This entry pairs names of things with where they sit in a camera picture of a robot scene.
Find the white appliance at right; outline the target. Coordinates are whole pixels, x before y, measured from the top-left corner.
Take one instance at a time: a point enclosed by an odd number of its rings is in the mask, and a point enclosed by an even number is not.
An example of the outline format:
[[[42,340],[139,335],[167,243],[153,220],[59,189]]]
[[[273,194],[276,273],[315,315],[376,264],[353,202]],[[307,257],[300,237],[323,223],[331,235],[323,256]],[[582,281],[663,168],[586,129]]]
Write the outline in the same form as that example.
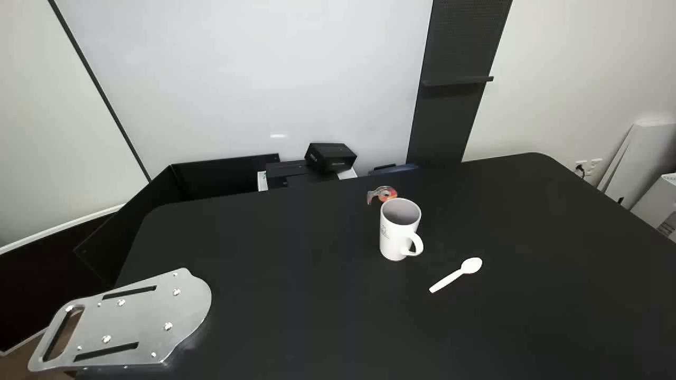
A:
[[[676,125],[635,123],[621,139],[597,188],[659,235],[676,232]]]

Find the black vertical pillar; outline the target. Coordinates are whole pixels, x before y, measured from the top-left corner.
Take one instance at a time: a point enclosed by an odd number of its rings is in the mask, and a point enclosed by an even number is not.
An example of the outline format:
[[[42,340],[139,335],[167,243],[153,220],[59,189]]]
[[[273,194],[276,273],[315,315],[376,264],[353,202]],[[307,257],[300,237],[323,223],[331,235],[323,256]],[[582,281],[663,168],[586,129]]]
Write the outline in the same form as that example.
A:
[[[434,0],[408,162],[463,161],[512,1]]]

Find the black side table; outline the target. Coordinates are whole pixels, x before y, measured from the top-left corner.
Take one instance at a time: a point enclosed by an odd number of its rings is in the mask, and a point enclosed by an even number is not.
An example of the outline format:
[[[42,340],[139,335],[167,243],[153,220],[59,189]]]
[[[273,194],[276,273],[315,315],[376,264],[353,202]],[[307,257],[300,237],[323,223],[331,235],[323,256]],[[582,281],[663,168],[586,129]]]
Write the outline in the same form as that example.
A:
[[[151,210],[171,202],[256,191],[257,172],[273,162],[280,162],[276,154],[170,164],[79,243],[75,256],[98,283],[111,285]]]

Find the whiteboard panel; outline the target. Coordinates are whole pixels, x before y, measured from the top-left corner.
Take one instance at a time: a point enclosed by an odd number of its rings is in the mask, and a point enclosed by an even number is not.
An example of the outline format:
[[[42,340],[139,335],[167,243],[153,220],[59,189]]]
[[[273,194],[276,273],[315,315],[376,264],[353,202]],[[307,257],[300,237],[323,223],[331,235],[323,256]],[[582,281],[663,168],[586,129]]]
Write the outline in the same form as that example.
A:
[[[434,0],[55,0],[147,172],[339,142],[401,162]]]

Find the white ceramic mug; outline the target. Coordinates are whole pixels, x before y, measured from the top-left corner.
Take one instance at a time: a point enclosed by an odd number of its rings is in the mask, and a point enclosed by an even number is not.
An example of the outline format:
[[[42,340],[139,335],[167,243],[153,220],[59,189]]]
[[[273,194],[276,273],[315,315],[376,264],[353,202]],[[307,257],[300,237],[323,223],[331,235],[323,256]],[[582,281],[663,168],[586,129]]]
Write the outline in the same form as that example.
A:
[[[380,253],[388,262],[417,257],[424,251],[419,235],[421,207],[409,199],[388,199],[380,207]]]

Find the white plastic spoon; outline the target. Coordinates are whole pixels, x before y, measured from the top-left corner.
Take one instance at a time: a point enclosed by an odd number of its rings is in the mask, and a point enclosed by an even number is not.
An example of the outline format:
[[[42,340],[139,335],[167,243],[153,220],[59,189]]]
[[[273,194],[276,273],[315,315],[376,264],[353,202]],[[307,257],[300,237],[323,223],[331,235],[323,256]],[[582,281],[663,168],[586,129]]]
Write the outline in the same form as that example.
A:
[[[470,276],[470,275],[477,275],[483,265],[483,259],[482,257],[468,257],[463,259],[463,264],[447,273],[445,276],[438,278],[434,285],[430,285],[430,293],[438,293],[442,291],[443,287],[453,285],[454,281],[459,281],[460,276]]]

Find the small black box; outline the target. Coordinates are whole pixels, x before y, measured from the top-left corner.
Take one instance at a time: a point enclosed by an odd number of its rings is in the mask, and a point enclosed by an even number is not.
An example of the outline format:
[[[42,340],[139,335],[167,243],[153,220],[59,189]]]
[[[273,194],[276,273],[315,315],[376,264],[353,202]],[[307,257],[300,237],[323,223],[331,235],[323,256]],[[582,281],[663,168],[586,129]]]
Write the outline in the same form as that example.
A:
[[[304,161],[318,172],[339,172],[356,164],[358,154],[345,143],[310,143]]]

